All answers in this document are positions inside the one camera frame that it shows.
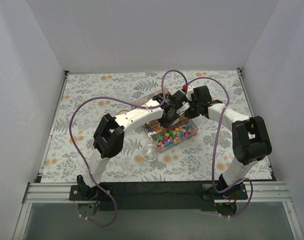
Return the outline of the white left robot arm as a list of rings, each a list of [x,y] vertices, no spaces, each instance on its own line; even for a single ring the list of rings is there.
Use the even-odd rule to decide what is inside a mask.
[[[82,196],[93,200],[98,194],[96,184],[101,182],[104,169],[110,158],[118,155],[123,148],[124,137],[133,130],[158,121],[163,128],[175,124],[189,108],[191,94],[178,90],[173,95],[161,94],[124,114],[102,117],[94,135],[93,154],[89,160],[89,170],[85,176],[77,176],[77,185]]]

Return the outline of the clear divided candy box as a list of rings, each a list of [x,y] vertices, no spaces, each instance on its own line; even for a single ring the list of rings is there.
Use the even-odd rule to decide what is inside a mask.
[[[186,97],[181,90],[171,94],[165,89],[165,104],[182,104],[185,101]],[[155,119],[144,124],[143,129],[160,153],[196,135],[198,131],[195,123],[184,114],[169,127],[162,127],[159,119]]]

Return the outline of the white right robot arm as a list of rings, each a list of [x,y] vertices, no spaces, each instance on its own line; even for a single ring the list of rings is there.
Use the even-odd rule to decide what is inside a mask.
[[[251,168],[272,152],[264,119],[260,116],[246,116],[227,108],[222,101],[212,99],[206,86],[189,89],[184,85],[182,90],[189,102],[189,108],[185,112],[187,118],[203,116],[218,122],[213,162],[221,126],[231,131],[233,160],[218,181],[215,181],[215,176],[212,177],[214,192],[224,199],[229,199],[236,193]]]

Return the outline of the clear glass jar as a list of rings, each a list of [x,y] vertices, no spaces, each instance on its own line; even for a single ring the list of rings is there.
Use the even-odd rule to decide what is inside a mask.
[[[142,157],[148,162],[158,160],[159,151],[158,148],[153,144],[147,144],[142,148]]]

